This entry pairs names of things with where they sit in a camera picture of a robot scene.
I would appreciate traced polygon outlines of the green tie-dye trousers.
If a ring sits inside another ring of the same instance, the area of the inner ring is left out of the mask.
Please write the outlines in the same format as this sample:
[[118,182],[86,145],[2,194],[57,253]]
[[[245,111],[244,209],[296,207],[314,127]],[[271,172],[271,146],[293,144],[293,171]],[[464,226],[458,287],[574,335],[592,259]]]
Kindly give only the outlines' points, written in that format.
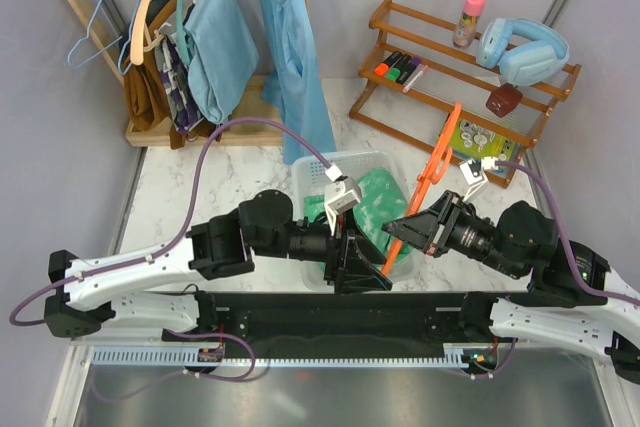
[[[317,194],[297,181],[294,185],[301,195],[302,214],[311,222],[326,224],[324,190],[326,175],[319,172],[321,185]],[[362,193],[361,202],[354,207],[354,215],[362,232],[382,252],[388,255],[391,236],[382,230],[384,223],[400,218],[406,211],[407,199],[391,172],[384,167],[370,169],[357,179]]]

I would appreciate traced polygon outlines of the orange plastic hanger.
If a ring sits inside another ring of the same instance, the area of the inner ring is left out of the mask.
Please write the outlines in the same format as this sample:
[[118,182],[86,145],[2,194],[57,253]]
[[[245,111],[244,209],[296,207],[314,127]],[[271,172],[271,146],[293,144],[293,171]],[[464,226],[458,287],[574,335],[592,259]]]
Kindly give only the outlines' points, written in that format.
[[462,104],[456,102],[453,111],[447,117],[423,172],[417,177],[417,185],[408,203],[404,214],[405,217],[419,212],[419,208],[422,206],[430,187],[437,184],[445,175],[453,155],[453,149],[449,146],[449,142],[453,136],[461,111]]

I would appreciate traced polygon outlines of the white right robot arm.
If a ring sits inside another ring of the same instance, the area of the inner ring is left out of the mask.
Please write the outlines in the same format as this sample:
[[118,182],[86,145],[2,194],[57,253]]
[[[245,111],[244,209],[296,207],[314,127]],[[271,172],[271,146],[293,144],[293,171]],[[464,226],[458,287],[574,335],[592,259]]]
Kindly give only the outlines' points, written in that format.
[[465,294],[457,318],[465,338],[551,344],[609,363],[619,377],[638,383],[638,292],[589,247],[564,244],[556,222],[527,202],[511,205],[492,222],[447,191],[430,208],[384,229],[433,258],[455,251],[507,277],[527,279],[523,293]]

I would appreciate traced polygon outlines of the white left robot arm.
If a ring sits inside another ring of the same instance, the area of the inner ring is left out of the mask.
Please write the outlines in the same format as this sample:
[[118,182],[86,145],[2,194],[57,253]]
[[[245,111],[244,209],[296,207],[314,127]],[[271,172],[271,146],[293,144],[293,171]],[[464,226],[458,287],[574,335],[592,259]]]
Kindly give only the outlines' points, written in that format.
[[[221,300],[196,291],[166,295],[180,281],[219,280],[253,272],[256,257],[313,261],[323,266],[327,294],[232,294]],[[147,250],[83,261],[54,252],[52,294],[44,321],[59,338],[77,338],[107,325],[157,327],[165,339],[218,333],[251,338],[423,336],[437,297],[393,293],[378,270],[381,251],[352,212],[331,225],[325,215],[295,219],[290,198],[266,190],[231,212],[189,227]]]

